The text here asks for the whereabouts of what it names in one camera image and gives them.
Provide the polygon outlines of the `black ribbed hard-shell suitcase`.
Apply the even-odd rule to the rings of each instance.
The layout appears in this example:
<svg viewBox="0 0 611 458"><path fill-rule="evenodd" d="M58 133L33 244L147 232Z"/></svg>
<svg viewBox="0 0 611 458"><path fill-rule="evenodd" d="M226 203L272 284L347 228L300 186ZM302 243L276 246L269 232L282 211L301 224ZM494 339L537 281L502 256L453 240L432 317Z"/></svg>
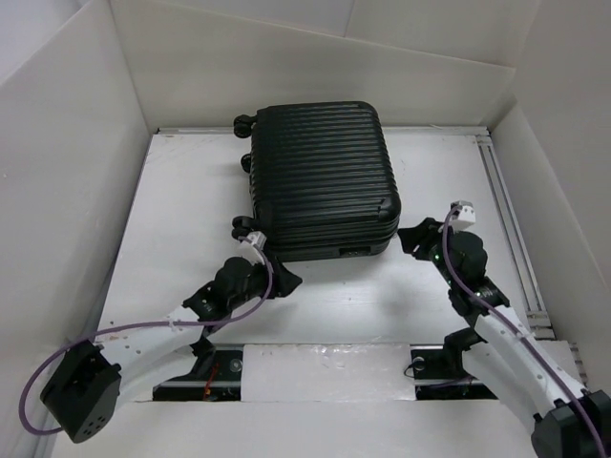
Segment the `black ribbed hard-shell suitcase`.
<svg viewBox="0 0 611 458"><path fill-rule="evenodd" d="M395 236L401 199L379 115L365 101L268 106L233 121L252 213L232 221L283 262L376 256Z"/></svg>

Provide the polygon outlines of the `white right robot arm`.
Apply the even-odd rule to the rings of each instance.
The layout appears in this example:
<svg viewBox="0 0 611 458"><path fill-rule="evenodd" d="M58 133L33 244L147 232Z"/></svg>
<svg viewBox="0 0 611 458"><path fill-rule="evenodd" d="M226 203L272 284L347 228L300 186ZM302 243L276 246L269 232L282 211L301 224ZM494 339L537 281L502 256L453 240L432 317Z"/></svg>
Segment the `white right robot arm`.
<svg viewBox="0 0 611 458"><path fill-rule="evenodd" d="M441 364L460 381L480 381L508 407L536 456L609 456L609 395L572 377L526 329L486 274L488 254L469 230L474 223L472 204L456 201L444 220L426 218L397 232L404 253L438 270L467 324L445 338Z"/></svg>

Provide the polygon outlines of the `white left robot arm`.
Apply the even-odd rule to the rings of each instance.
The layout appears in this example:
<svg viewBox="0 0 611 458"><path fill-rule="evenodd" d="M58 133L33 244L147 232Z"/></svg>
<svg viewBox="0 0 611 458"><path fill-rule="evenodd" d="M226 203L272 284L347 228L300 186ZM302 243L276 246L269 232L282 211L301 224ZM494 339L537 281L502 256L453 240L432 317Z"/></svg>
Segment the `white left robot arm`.
<svg viewBox="0 0 611 458"><path fill-rule="evenodd" d="M302 282L266 248L263 233L242 237L238 255L163 319L111 326L62 350L40 400L73 443L88 441L142 389L211 374L210 336Z"/></svg>

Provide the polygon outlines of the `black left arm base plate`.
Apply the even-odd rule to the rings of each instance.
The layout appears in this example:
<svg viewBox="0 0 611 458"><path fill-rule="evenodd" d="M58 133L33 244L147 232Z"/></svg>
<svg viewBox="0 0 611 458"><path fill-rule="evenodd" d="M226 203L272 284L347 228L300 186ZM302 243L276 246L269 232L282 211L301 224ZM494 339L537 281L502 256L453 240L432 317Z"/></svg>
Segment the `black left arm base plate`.
<svg viewBox="0 0 611 458"><path fill-rule="evenodd" d="M239 402L242 399L243 345L209 351L190 373L153 388L154 402Z"/></svg>

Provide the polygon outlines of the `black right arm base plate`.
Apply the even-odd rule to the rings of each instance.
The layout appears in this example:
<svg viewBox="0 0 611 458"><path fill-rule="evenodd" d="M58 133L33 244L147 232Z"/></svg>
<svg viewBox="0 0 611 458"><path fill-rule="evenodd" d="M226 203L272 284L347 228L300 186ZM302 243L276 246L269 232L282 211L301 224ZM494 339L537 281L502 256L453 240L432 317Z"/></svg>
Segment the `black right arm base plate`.
<svg viewBox="0 0 611 458"><path fill-rule="evenodd" d="M496 400L478 379L450 363L441 345L411 345L404 376L414 383L417 401Z"/></svg>

